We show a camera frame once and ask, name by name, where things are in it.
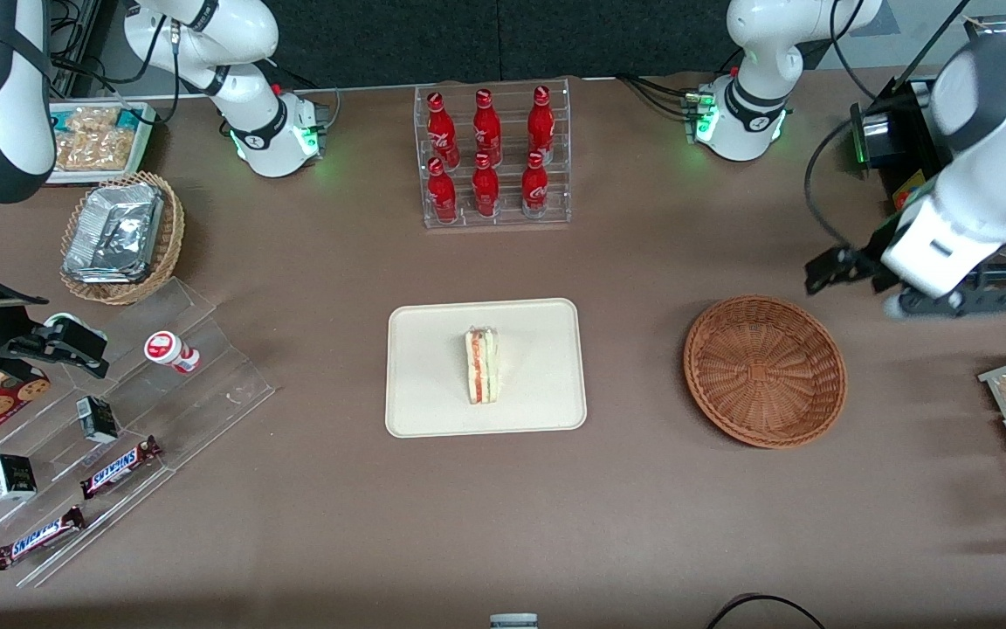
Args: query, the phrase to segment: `woven basket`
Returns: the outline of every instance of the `woven basket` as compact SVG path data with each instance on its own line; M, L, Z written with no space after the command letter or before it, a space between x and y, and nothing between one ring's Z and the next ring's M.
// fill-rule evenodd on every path
M845 363L830 333L770 297L705 310L685 339L683 368L706 417L751 446L803 446L833 426L845 403Z
M157 229L155 252L150 264L150 275L137 284L85 284L72 280L61 271L61 282L64 282L64 286L68 287L72 295L108 303L111 306L127 306L152 295L173 275L176 258L181 254L181 239L184 237L184 209L181 207L181 199L176 198L173 188L169 187L164 179L150 172L120 176L111 182L100 183L100 187L129 186L132 183L151 183L165 195L161 227ZM68 246L72 243L72 235L76 233L76 222L79 220L80 210L87 199L88 195L85 195L80 202L76 203L76 210L72 211L72 216L68 219L68 227L64 229L63 239L60 240L60 255L68 254Z

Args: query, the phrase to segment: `table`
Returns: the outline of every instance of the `table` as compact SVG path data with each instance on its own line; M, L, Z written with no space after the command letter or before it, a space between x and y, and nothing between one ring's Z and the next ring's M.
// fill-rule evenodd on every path
M623 85L571 86L573 222L479 234L422 226L412 90L344 95L327 159L281 180L235 159L210 103L182 101L145 164L188 212L176 271L281 390L48 585L0 578L0 626L424 628L526 610L546 629L703 626L751 591L827 626L1005 625L1006 434L975 375L1006 363L1006 317L902 323L866 286L803 292L831 241L802 174L856 100L846 76L807 72L751 163L687 146ZM816 194L866 240L885 200L874 176L839 172L849 155L827 152ZM56 276L80 194L0 207L0 280L52 300L35 317L102 325L116 310ZM849 368L841 420L799 450L725 437L683 381L695 315L750 292L810 310ZM583 427L387 434L392 310L543 297L579 308ZM803 626L769 605L730 626Z

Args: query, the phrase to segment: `red bottle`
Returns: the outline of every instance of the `red bottle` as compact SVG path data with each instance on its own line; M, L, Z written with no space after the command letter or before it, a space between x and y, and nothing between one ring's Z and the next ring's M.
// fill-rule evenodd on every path
M553 161L553 110L550 90L544 85L534 89L534 109L526 119L526 132L530 136L528 150L542 154L542 164Z
M451 176L445 174L445 164L440 158L430 158L430 183L427 186L437 220L455 222L456 187Z
M522 174L522 214L526 218L541 218L546 213L546 169L542 168L542 154L531 151L526 159L526 172Z
M486 152L476 154L476 172L472 174L472 191L476 194L476 211L491 218L499 211L500 179L492 168L492 158Z
M476 150L486 152L492 158L492 166L499 166L503 161L503 125L492 107L492 93L487 90L476 91L472 128L476 131Z
M445 163L445 169L453 170L460 164L460 149L456 148L456 127L453 119L445 111L445 100L437 92L427 96L430 108L430 143L434 153Z

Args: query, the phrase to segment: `sandwich slice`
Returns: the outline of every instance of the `sandwich slice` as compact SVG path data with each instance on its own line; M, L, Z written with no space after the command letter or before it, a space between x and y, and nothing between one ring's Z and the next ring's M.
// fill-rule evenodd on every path
M499 334L492 328L472 328L464 334L468 353L468 399L490 404L500 397Z

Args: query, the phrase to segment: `clear acrylic rack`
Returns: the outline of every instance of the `clear acrylic rack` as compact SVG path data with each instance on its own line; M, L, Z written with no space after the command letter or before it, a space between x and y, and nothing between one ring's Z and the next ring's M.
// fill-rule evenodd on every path
M526 218L522 214L522 174L526 170L527 136L526 119L534 105L534 89L544 85L550 90L550 108L553 110L553 161L546 165L548 190L546 213L541 218ZM496 113L503 124L503 161L495 168L500 179L500 210L492 218L476 211L472 192L476 141L472 119L476 115L476 91L491 90ZM456 184L458 219L445 223L437 220L430 202L430 171L427 163L435 155L430 143L430 109L427 96L439 92L445 99L445 110L456 125L456 143L460 148L460 166L448 172ZM454 229L462 227L523 227L546 223L569 222L572 218L571 116L569 81L514 81L514 83L483 83L476 85L427 85L413 93L413 131L418 151L418 175L422 180L422 207L425 223L429 228Z
M180 280L170 280L103 328L110 338L107 378L91 378L64 367L45 369L52 381L49 394L0 427L0 454L28 457L38 486L29 500L0 500L0 546L48 524L72 505L80 506L88 521L80 532L29 554L7 571L17 586L41 585L275 392L212 320L213 308ZM192 374L179 374L145 359L142 344L161 329L173 331L200 350L200 366ZM111 404L120 425L115 442L101 445L83 439L76 400L85 395ZM38 403L40 409L31 409ZM80 480L151 435L162 447L160 457L107 493L83 500Z

